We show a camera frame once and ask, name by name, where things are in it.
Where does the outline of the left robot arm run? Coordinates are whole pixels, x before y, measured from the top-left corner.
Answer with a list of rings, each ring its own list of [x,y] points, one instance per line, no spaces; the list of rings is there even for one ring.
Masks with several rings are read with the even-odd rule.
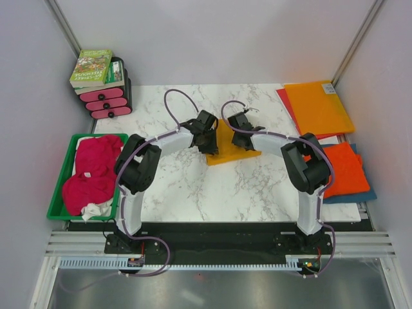
[[[116,221],[123,233],[118,244],[127,253],[134,253],[141,246],[141,237],[136,233],[142,227],[144,193],[155,179],[160,159],[192,147],[202,154],[218,154],[217,128],[218,119],[202,110],[196,118],[161,135],[145,139],[133,134],[128,138],[115,164],[120,189],[120,210]]]

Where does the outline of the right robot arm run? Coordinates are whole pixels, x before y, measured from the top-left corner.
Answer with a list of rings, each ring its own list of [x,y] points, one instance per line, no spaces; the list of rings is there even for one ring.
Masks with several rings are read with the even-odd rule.
[[[283,159],[290,182],[298,191],[297,227],[302,233],[295,237],[296,249],[310,253],[318,246],[315,235],[322,229],[320,208],[323,193],[334,177],[333,167],[317,137],[286,136],[254,127],[244,111],[224,122],[234,131],[232,143],[246,150],[270,153]]]

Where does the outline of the yellow t shirt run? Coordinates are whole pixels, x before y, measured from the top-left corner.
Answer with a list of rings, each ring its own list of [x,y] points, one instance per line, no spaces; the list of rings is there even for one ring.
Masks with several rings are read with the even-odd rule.
[[[222,119],[219,119],[216,133],[219,153],[205,155],[208,166],[261,156],[261,151],[247,151],[241,147],[234,145],[232,143],[233,137],[233,130],[231,130]]]

